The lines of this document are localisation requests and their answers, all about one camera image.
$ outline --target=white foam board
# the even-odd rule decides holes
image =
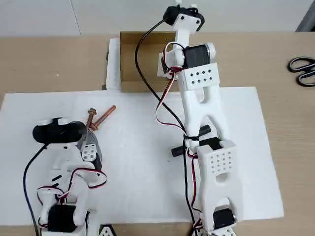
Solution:
[[[221,93],[231,136],[238,147],[245,219],[282,217],[282,199],[256,90],[222,88]],[[183,119],[179,94],[171,93],[166,102]],[[51,117],[86,122],[88,108],[95,107],[101,114],[112,105],[117,106],[116,111],[96,132],[108,182],[90,190],[90,207],[97,208],[101,223],[189,221],[183,160],[172,157],[170,152],[181,145],[182,134],[155,122],[156,104],[148,93],[7,94],[0,112],[0,211],[6,212],[0,215],[0,225],[31,223],[22,176],[25,165],[41,146],[32,138],[36,123]],[[159,117],[173,121],[163,109]],[[31,166],[27,178],[37,217],[41,206],[35,190],[45,183],[53,160],[53,154],[44,151]]]

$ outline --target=bolt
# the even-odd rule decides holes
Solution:
[[[87,121],[87,127],[89,127],[92,124],[93,116],[96,115],[96,110],[94,108],[90,108],[88,110],[88,113],[89,113],[89,117]]]
[[[90,128],[95,131],[98,130],[98,126],[110,115],[112,112],[116,109],[116,106],[112,106],[110,109],[108,109],[107,112],[104,113],[95,123],[90,124]]]

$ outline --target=robotic arm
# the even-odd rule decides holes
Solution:
[[[37,191],[42,235],[98,235],[96,217],[89,216],[95,212],[88,214],[89,188],[102,186],[107,177],[95,134],[81,122],[54,118],[36,126],[33,136],[56,153],[48,182]]]
[[[187,139],[186,145],[198,156],[202,226],[210,235],[233,235],[231,227],[243,219],[242,184],[237,148],[221,103],[218,65],[213,62],[216,51],[212,43],[189,46],[190,33],[199,31],[204,24],[195,5],[170,6],[163,18],[176,31],[176,41],[169,43],[173,44],[171,51],[164,52],[164,56],[160,53],[157,75],[171,78],[168,68],[181,68],[176,78],[185,113],[186,137],[194,137]],[[197,90],[203,90],[201,102]],[[200,140],[204,118],[209,119],[216,132],[212,132],[212,138]]]

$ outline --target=mounting hole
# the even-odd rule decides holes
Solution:
[[[229,173],[222,173],[216,176],[216,181],[219,183],[225,182],[229,178]]]

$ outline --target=black servo bracket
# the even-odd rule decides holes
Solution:
[[[179,14],[184,14],[198,18],[200,20],[200,25],[196,31],[199,31],[203,24],[205,23],[205,18],[198,12],[197,8],[195,7],[185,8],[180,7],[179,5],[169,6],[163,15],[163,19],[167,24],[172,26],[175,23],[176,18],[178,17]]]

